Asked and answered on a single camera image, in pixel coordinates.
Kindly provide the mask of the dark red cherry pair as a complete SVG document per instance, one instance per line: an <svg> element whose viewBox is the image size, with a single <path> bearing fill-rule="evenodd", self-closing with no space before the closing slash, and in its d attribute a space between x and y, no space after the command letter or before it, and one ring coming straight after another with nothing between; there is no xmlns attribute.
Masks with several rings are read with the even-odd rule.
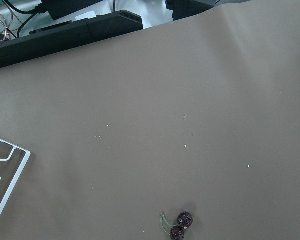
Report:
<svg viewBox="0 0 300 240"><path fill-rule="evenodd" d="M160 213L160 226L171 240L184 240L185 232L192 226L193 222L193 216L187 211L181 212L178 215L175 224L168 222L164 212Z"/></svg>

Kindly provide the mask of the black power strip bar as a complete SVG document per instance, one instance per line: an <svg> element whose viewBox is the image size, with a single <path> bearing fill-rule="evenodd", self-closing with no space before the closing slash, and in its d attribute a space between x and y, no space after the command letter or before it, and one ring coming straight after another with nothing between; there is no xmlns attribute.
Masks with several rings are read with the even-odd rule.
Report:
<svg viewBox="0 0 300 240"><path fill-rule="evenodd" d="M0 42L0 68L142 29L142 17L127 10L59 23Z"/></svg>

